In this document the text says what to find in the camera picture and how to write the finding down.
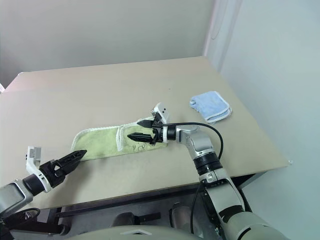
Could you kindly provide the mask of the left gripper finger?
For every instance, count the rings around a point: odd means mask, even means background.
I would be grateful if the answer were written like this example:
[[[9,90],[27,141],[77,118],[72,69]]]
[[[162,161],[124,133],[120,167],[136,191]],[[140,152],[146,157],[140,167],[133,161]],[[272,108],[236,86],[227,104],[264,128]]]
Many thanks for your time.
[[[84,155],[86,153],[87,153],[87,150],[73,151],[73,152],[69,153],[68,155],[60,158],[59,163],[60,164],[75,164],[75,163],[79,162],[84,157]]]
[[[78,157],[61,158],[60,171],[63,175],[68,175],[73,172],[79,165],[81,159]]]

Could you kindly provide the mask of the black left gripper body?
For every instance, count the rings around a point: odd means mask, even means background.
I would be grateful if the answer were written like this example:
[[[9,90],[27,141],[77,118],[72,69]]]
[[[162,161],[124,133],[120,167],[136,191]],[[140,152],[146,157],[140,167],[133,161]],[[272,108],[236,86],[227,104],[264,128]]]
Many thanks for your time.
[[[62,166],[58,160],[51,160],[39,166],[52,188],[60,185],[66,178]]]

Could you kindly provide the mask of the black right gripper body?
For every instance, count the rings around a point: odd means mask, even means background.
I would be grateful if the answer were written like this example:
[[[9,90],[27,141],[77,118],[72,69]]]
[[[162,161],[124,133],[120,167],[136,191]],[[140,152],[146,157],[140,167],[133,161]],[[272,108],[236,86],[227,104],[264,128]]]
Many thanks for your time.
[[[156,143],[162,143],[163,142],[163,123],[162,123],[162,117],[158,112],[154,116],[151,128],[152,128],[152,132],[154,133],[154,137],[152,138],[150,144],[155,145]]]

